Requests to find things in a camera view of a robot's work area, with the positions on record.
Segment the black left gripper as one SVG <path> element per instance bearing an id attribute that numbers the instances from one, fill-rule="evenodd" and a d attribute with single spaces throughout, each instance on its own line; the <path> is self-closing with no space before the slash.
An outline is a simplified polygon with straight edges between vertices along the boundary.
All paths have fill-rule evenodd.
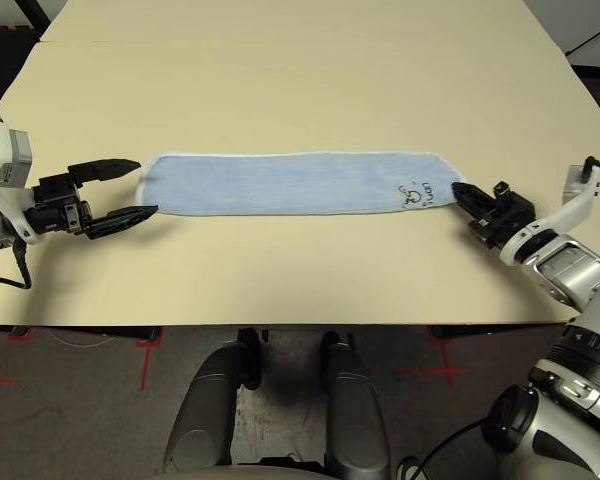
<path id="1" fill-rule="evenodd" d="M 149 219 L 158 207 L 130 206 L 93 219 L 78 189 L 85 182 L 113 180 L 140 167 L 137 161 L 118 158 L 68 166 L 68 173 L 41 178 L 32 188 L 34 205 L 24 212 L 25 218 L 37 234 L 65 231 L 90 240 L 130 229 Z"/>

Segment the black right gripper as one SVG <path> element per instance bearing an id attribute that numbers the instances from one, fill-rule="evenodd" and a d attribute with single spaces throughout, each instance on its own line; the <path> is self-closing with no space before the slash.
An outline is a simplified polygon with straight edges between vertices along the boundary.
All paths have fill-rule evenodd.
<path id="1" fill-rule="evenodd" d="M 501 250 L 536 218 L 534 205 L 505 181 L 493 187 L 492 195 L 464 182 L 453 182 L 451 189 L 457 205 L 472 218 L 470 231 L 488 249 Z"/>

